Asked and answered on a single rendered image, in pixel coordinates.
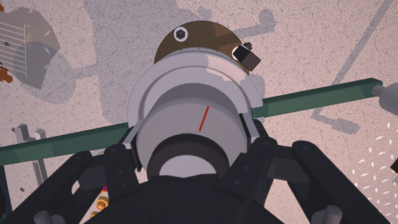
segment red line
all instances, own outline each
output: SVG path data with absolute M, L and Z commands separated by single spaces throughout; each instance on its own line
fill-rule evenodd
M 209 106 L 207 106 L 207 108 L 206 108 L 206 112 L 204 113 L 204 116 L 203 116 L 203 119 L 202 119 L 202 123 L 200 124 L 199 131 L 202 130 L 202 126 L 203 126 L 203 123 L 204 123 L 204 119 L 206 119 L 206 115 L 207 115 L 207 112 L 208 112 L 208 111 L 209 111 Z

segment bolt head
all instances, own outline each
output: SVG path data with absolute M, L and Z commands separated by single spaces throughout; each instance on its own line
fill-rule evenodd
M 177 30 L 176 36 L 177 36 L 177 38 L 180 39 L 180 40 L 183 39 L 183 38 L 185 37 L 185 31 L 182 30 L 182 29 Z

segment green beam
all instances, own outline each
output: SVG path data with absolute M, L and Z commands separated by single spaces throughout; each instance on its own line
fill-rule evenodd
M 265 98 L 261 107 L 252 108 L 252 117 L 270 117 L 375 97 L 372 89 L 376 85 L 382 86 L 383 82 L 369 78 Z
M 0 148 L 0 166 L 107 148 L 119 142 L 128 123 L 91 129 Z

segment orange rusty part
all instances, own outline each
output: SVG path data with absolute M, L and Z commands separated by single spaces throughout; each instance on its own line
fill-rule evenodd
M 231 30 L 217 23 L 194 21 L 180 27 L 184 27 L 188 31 L 187 39 L 183 42 L 177 41 L 174 38 L 175 29 L 172 30 L 160 43 L 154 64 L 172 52 L 189 47 L 210 48 L 232 58 L 232 50 L 242 43 Z M 249 70 L 244 65 L 235 59 L 234 61 L 249 75 Z
M 8 83 L 12 82 L 12 80 L 13 80 L 12 76 L 7 74 L 7 69 L 5 69 L 5 67 L 2 67 L 0 69 L 0 81 L 2 82 L 3 80 Z

